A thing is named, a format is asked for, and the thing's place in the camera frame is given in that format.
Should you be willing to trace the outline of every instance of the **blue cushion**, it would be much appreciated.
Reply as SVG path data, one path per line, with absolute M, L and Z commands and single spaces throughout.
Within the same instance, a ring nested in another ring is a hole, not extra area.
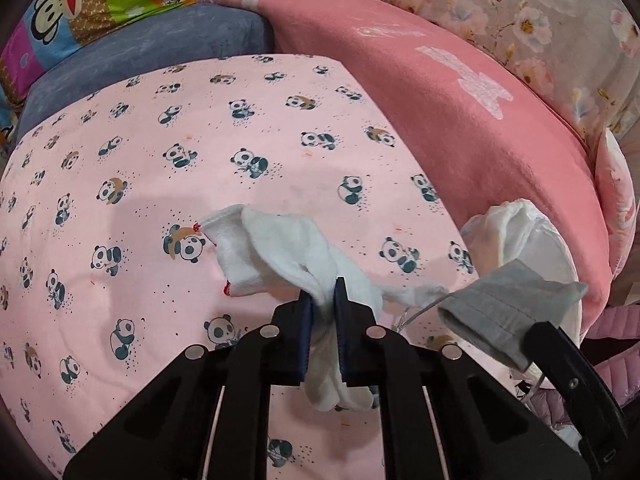
M 273 52 L 273 29 L 247 10 L 194 4 L 115 30 L 31 87 L 14 142 L 65 106 L 111 84 L 179 63 Z

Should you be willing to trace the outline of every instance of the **pink bedsheet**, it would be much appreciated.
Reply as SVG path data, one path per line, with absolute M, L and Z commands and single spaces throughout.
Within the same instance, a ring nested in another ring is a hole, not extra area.
M 379 0 L 200 0 L 253 10 L 280 52 L 340 60 L 425 169 L 461 227 L 527 198 L 571 249 L 582 330 L 609 295 L 607 227 L 593 168 L 573 131 L 526 86 L 460 38 Z

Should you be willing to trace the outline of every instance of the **colorful pillowcase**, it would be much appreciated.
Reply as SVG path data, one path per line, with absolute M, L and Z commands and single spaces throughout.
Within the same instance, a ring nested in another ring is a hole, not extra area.
M 76 50 L 108 32 L 195 0 L 34 0 L 0 56 L 4 145 L 31 85 Z
M 640 117 L 640 29 L 621 0 L 385 0 L 467 40 L 525 82 L 582 137 Z

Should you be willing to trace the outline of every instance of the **floral fabric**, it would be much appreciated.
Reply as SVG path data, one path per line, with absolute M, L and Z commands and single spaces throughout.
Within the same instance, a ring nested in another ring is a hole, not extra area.
M 640 32 L 621 0 L 385 0 L 450 30 L 525 82 L 595 160 L 640 116 Z

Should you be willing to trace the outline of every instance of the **white towel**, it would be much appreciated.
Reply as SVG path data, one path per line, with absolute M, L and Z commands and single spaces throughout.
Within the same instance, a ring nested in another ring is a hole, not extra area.
M 200 230 L 216 245 L 218 263 L 231 296 L 248 296 L 281 285 L 305 290 L 314 299 L 314 329 L 305 394 L 319 411 L 365 411 L 372 405 L 368 388 L 347 388 L 338 364 L 334 323 L 335 280 L 343 276 L 351 301 L 371 307 L 376 319 L 383 297 L 404 306 L 431 303 L 448 291 L 430 283 L 416 288 L 380 288 L 333 247 L 309 218 L 274 215 L 238 204 L 205 218 Z

